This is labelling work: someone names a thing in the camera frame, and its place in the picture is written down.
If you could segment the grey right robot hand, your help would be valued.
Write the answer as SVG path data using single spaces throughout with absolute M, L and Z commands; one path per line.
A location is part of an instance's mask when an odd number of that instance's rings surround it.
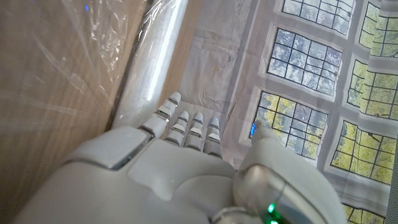
M 179 114 L 172 93 L 139 127 L 82 143 L 15 223 L 345 223 L 340 199 L 314 166 L 263 120 L 239 168 L 223 160 L 218 118 Z

